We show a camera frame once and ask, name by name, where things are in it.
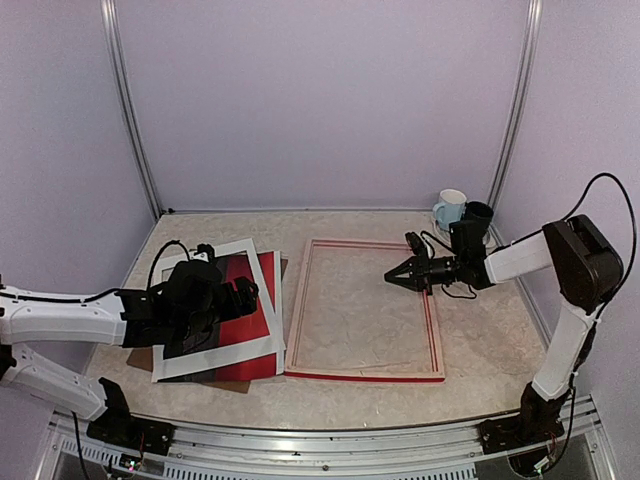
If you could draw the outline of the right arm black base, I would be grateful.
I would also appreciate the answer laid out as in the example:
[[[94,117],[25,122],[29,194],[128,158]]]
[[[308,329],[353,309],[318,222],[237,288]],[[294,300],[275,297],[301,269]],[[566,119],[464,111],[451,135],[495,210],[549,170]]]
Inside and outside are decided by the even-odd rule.
[[[532,383],[527,384],[517,414],[479,424],[483,453],[488,455],[513,450],[561,437],[565,430],[560,421],[560,412],[568,397],[569,391],[557,399],[544,400],[533,389]]]

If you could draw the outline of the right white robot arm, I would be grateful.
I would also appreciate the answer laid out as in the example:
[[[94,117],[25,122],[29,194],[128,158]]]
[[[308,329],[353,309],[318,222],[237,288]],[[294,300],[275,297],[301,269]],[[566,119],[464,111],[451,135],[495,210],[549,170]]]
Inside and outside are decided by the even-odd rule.
[[[432,257],[426,242],[405,234],[412,256],[384,274],[388,283],[428,295],[436,285],[463,283],[475,291],[531,272],[555,272],[561,306],[546,358],[532,389],[546,402],[564,395],[598,313],[622,282],[623,262],[592,220],[579,214],[545,224],[541,231],[489,254],[484,225],[460,220],[450,225],[451,254]]]

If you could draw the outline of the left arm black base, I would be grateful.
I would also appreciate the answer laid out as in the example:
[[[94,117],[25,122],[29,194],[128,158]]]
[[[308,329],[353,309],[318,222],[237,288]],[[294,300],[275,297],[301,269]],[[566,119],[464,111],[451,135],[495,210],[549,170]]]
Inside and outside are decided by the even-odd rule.
[[[89,422],[87,436],[140,454],[167,456],[176,427],[168,422],[131,414],[121,387],[104,377],[98,383],[106,394],[106,411]]]

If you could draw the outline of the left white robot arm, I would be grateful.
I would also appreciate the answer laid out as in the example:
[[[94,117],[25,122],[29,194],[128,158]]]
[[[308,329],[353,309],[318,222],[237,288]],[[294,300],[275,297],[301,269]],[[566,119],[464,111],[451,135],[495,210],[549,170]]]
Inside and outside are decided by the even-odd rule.
[[[226,281],[212,263],[179,262],[168,280],[144,289],[112,289],[85,299],[43,299],[14,288],[1,292],[1,384],[70,410],[121,445],[140,434],[120,386],[89,379],[29,348],[39,341],[89,342],[122,348],[171,345],[250,315],[258,286]]]

